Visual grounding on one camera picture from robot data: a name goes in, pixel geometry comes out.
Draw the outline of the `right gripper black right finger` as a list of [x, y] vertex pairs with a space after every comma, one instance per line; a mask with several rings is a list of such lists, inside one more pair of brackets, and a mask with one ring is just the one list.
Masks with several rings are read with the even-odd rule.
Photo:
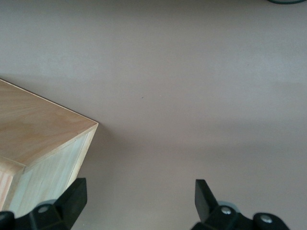
[[193, 230], [287, 230], [276, 215], [256, 213], [249, 219], [228, 203], [219, 204], [205, 180], [195, 181], [195, 207], [200, 218]]

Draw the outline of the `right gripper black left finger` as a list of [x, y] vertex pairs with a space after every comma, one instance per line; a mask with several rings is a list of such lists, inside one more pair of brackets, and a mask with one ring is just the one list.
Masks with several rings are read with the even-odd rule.
[[77, 178], [52, 204], [41, 204], [16, 218], [11, 211], [0, 213], [2, 230], [70, 230], [87, 203], [85, 178]]

